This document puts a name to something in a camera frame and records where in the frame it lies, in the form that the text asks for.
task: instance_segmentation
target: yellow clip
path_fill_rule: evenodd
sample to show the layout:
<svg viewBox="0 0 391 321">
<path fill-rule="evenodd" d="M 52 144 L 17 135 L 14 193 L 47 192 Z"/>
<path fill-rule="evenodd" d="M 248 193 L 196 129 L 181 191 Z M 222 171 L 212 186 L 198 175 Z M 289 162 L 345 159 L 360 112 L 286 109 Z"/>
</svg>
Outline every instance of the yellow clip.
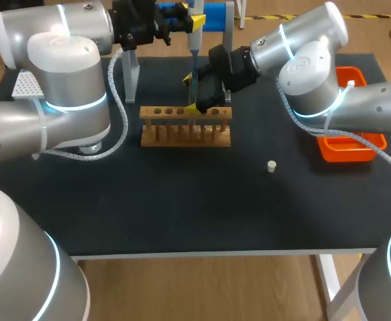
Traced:
<svg viewBox="0 0 391 321">
<path fill-rule="evenodd" d="M 191 15 L 192 32 L 201 28 L 206 23 L 206 15 Z"/>
<path fill-rule="evenodd" d="M 201 114 L 200 111 L 197 109 L 197 103 L 193 103 L 189 106 L 186 106 L 184 109 L 187 110 L 189 114 Z"/>
<path fill-rule="evenodd" d="M 184 85 L 189 85 L 189 80 L 192 78 L 192 72 L 190 72 L 183 80 L 182 83 Z"/>
</svg>

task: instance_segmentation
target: small white cap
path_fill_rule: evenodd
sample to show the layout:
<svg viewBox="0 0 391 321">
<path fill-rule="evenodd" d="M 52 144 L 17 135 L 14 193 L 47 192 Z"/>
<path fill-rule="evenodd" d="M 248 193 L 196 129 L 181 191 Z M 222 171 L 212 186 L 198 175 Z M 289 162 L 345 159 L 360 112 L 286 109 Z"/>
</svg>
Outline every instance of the small white cap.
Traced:
<svg viewBox="0 0 391 321">
<path fill-rule="evenodd" d="M 275 167 L 277 166 L 277 163 L 276 163 L 274 160 L 270 160 L 270 161 L 267 163 L 267 166 L 268 166 L 268 171 L 269 171 L 270 173 L 274 173 Z"/>
</svg>

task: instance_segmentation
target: white cable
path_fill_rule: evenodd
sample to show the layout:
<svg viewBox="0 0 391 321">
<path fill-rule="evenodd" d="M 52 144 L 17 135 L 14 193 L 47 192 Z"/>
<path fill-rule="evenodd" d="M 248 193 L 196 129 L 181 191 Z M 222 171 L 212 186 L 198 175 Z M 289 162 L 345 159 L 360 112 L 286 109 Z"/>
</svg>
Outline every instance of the white cable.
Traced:
<svg viewBox="0 0 391 321">
<path fill-rule="evenodd" d="M 301 129 L 309 132 L 310 134 L 325 134 L 324 129 L 319 128 L 312 128 L 308 127 L 304 124 L 302 124 L 299 119 L 297 119 L 295 113 L 293 113 L 293 110 L 291 109 L 289 102 L 287 101 L 287 98 L 284 94 L 284 91 L 281 89 L 280 84 L 278 82 L 278 78 L 275 79 L 275 84 L 279 90 L 281 99 L 283 100 L 284 106 L 287 110 L 287 113 L 290 115 L 292 121 L 300 127 Z M 360 137 L 352 132 L 345 132 L 343 130 L 335 130 L 335 129 L 329 129 L 329 132 L 338 136 L 347 136 L 350 138 L 353 138 L 354 140 L 357 140 L 358 142 L 361 142 L 362 144 L 366 145 L 367 147 L 374 150 L 378 155 L 380 155 L 385 161 L 387 161 L 391 165 L 391 157 L 388 156 L 383 150 L 380 150 L 376 145 L 372 144 L 370 141 L 364 139 L 363 137 Z"/>
<path fill-rule="evenodd" d="M 121 56 L 123 50 L 122 48 L 118 49 L 115 51 L 114 55 L 112 56 L 109 67 L 108 67 L 108 81 L 109 81 L 109 87 L 110 91 L 112 92 L 112 95 L 114 96 L 115 102 L 118 105 L 118 108 L 120 109 L 121 112 L 121 117 L 122 117 L 122 133 L 120 139 L 115 143 L 113 147 L 111 147 L 109 150 L 106 152 L 103 152 L 101 154 L 97 155 L 92 155 L 92 156 L 84 156 L 84 155 L 78 155 L 78 154 L 72 154 L 70 152 L 62 152 L 60 150 L 46 150 L 44 153 L 45 154 L 52 154 L 56 156 L 62 156 L 66 158 L 71 158 L 71 159 L 76 159 L 78 161 L 96 161 L 101 158 L 105 158 L 109 155 L 111 155 L 113 152 L 115 152 L 118 148 L 121 147 L 122 143 L 125 141 L 126 136 L 127 136 L 127 131 L 128 131 L 128 119 L 127 119 L 127 113 L 124 108 L 124 105 L 121 102 L 121 99 L 118 95 L 118 92 L 116 91 L 115 87 L 115 81 L 114 81 L 114 66 L 118 58 Z"/>
<path fill-rule="evenodd" d="M 356 84 L 355 81 L 353 80 L 350 80 L 348 83 L 347 83 L 347 87 L 344 89 L 344 91 L 342 92 L 342 96 L 345 97 L 347 92 L 351 89 L 351 88 L 354 88 L 354 85 Z M 342 105 L 342 102 L 344 101 L 344 99 L 341 101 L 341 104 L 338 104 L 336 106 L 334 106 L 329 112 L 328 112 L 328 116 L 326 117 L 326 121 L 324 122 L 324 133 L 326 136 L 335 136 L 333 135 L 330 131 L 329 131 L 329 123 L 330 123 L 330 120 L 332 119 L 332 116 L 334 115 L 334 112 L 335 110 L 337 110 L 341 105 Z"/>
</svg>

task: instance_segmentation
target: yellow tape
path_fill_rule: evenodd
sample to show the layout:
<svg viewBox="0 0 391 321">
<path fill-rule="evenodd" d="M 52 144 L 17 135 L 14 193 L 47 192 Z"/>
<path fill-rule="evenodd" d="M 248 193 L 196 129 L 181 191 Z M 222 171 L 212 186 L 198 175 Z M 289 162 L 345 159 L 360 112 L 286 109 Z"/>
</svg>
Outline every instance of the yellow tape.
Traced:
<svg viewBox="0 0 391 321">
<path fill-rule="evenodd" d="M 247 16 L 246 20 L 292 20 L 297 15 L 250 15 Z M 345 19 L 391 19 L 391 15 L 344 15 Z"/>
</svg>

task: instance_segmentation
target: white table leg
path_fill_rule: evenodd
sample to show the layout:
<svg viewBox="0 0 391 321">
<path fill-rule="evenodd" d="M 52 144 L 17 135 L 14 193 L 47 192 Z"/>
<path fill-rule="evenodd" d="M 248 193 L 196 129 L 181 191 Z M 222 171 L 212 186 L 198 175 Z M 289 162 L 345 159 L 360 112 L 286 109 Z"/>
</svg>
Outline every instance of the white table leg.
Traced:
<svg viewBox="0 0 391 321">
<path fill-rule="evenodd" d="M 324 296 L 328 304 L 326 308 L 328 320 L 341 321 L 357 303 L 358 274 L 368 255 L 360 260 L 342 287 L 336 274 L 333 256 L 331 254 L 320 254 L 316 255 L 315 258 L 320 272 Z"/>
<path fill-rule="evenodd" d="M 241 0 L 240 29 L 244 29 L 244 23 L 246 22 L 246 5 L 247 0 Z"/>
</svg>

